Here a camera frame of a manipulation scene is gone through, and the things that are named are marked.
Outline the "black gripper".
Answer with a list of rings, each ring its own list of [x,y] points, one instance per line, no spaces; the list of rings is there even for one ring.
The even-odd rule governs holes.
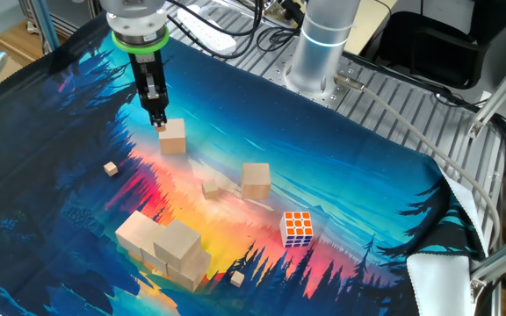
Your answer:
[[[161,53],[157,50],[150,54],[130,54],[129,58],[141,106],[148,111],[152,126],[161,132],[167,123],[165,109],[169,104]]]

